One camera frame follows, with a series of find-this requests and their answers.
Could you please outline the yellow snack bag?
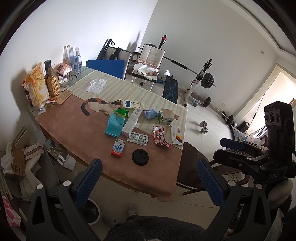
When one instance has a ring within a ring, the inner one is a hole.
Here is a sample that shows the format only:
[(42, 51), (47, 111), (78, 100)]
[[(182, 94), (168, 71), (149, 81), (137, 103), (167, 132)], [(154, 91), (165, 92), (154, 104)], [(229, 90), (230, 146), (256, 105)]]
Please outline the yellow snack bag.
[(27, 73), (23, 86), (29, 92), (34, 109), (43, 108), (50, 95), (44, 78), (42, 62)]

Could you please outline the white box with rainbow stripes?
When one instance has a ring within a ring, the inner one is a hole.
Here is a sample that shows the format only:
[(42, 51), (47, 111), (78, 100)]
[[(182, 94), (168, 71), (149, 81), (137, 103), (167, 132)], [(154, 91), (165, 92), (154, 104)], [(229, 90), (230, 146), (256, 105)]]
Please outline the white box with rainbow stripes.
[(170, 126), (171, 129), (171, 143), (173, 145), (183, 145), (183, 137), (179, 126)]

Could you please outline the red snack wrapper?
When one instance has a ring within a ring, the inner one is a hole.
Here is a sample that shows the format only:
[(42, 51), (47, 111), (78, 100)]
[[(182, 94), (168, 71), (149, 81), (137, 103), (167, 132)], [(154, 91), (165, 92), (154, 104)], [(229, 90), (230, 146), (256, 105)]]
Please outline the red snack wrapper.
[(153, 126), (154, 143), (156, 145), (171, 148), (171, 145), (165, 140), (164, 128), (162, 126)]

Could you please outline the white trash bin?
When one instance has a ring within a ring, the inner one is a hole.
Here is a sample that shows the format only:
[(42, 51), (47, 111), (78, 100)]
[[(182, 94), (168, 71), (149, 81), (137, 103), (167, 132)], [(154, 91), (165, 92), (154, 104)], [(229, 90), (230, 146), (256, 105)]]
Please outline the white trash bin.
[(79, 207), (78, 210), (89, 225), (94, 225), (100, 220), (100, 208), (97, 203), (90, 198), (88, 198), (86, 203)]

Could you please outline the grey slipper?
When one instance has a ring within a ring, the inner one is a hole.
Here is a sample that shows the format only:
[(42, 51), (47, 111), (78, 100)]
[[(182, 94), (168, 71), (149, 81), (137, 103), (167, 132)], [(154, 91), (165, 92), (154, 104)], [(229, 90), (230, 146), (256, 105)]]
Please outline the grey slipper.
[(104, 214), (102, 216), (102, 222), (108, 226), (109, 228), (113, 228), (114, 226), (117, 225), (117, 221), (114, 217), (108, 215), (108, 214)]
[(134, 203), (129, 202), (126, 205), (126, 214), (128, 217), (138, 215), (138, 206)]

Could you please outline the white blue medicine box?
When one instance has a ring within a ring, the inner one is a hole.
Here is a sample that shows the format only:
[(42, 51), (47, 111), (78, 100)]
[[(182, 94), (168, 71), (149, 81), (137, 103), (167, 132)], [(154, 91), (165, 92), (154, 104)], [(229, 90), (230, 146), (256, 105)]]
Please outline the white blue medicine box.
[(122, 105), (124, 108), (131, 108), (131, 109), (141, 108), (141, 103), (139, 101), (124, 100)]

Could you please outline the green white box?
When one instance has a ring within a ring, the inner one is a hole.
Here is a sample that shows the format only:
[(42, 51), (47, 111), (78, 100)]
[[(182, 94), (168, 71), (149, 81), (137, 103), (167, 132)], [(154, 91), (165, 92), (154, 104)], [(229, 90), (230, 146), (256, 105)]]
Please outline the green white box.
[(169, 126), (175, 119), (174, 113), (171, 109), (161, 108), (158, 112), (158, 121), (160, 125)]

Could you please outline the beige cloth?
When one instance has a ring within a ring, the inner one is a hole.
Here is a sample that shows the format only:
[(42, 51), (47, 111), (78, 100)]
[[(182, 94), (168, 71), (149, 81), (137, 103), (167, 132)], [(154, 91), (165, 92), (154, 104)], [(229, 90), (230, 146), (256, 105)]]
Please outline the beige cloth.
[(25, 177), (20, 178), (15, 176), (11, 169), (11, 144), (7, 144), (6, 153), (1, 157), (3, 174), (6, 178), (16, 180), (20, 186), (22, 198), (30, 200), (36, 187), (41, 184), (36, 173), (41, 168), (38, 161), (45, 154), (45, 150), (40, 142), (22, 149), (25, 161)]

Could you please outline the silver pill blister pack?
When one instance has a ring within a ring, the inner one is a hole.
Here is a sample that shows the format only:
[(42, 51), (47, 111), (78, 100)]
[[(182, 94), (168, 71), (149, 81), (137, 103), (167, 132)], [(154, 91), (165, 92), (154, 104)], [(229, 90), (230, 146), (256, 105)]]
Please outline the silver pill blister pack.
[(149, 137), (147, 135), (143, 135), (141, 133), (132, 132), (130, 136), (128, 137), (127, 141), (141, 145), (141, 146), (147, 146)]

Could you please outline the left grey slipper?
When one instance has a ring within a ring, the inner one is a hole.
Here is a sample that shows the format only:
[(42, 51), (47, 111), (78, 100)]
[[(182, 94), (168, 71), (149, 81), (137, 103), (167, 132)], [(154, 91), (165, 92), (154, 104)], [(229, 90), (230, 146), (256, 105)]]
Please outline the left grey slipper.
[(104, 214), (102, 216), (102, 222), (108, 226), (109, 228), (113, 228), (114, 226), (117, 225), (117, 221), (114, 217), (108, 215), (108, 214)]

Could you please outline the blue face mask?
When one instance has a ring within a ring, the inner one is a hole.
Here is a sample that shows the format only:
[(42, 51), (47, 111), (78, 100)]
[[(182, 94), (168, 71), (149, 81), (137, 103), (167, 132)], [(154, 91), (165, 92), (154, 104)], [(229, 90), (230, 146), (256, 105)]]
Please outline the blue face mask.
[(144, 109), (142, 111), (142, 114), (143, 116), (147, 119), (147, 120), (150, 120), (150, 119), (153, 119), (153, 118), (157, 118), (158, 117), (158, 112), (154, 109), (154, 108), (151, 108), (151, 109)]

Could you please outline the long white medicine box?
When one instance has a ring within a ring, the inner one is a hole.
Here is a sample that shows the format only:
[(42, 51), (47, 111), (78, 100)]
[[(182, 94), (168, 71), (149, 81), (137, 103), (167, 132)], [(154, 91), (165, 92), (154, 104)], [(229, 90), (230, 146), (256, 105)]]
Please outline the long white medicine box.
[(133, 111), (133, 113), (128, 118), (127, 122), (125, 123), (123, 129), (121, 130), (121, 134), (125, 137), (130, 137), (131, 133), (133, 132), (133, 129), (137, 125), (138, 118), (142, 114), (142, 109), (137, 108)]

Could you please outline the red blue small box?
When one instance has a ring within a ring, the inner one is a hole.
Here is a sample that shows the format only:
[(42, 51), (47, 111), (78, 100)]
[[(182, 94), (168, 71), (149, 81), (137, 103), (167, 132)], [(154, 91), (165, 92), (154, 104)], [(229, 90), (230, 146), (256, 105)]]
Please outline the red blue small box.
[(125, 141), (122, 139), (117, 138), (114, 142), (114, 145), (111, 150), (111, 156), (120, 158), (123, 153), (123, 149), (125, 147)]

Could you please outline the black round lid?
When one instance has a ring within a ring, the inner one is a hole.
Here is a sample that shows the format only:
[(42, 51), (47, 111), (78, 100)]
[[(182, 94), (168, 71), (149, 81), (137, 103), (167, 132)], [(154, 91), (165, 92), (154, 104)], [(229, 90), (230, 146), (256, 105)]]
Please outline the black round lid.
[(136, 149), (132, 153), (132, 160), (138, 166), (144, 166), (149, 161), (149, 154), (144, 149)]

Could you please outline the teal green medicine pouch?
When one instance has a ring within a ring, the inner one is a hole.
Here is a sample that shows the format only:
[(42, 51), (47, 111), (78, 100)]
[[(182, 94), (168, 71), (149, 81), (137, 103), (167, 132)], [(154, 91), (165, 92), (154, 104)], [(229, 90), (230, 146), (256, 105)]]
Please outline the teal green medicine pouch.
[(121, 108), (115, 110), (109, 117), (105, 134), (118, 138), (121, 135), (125, 123), (127, 122), (129, 111)]

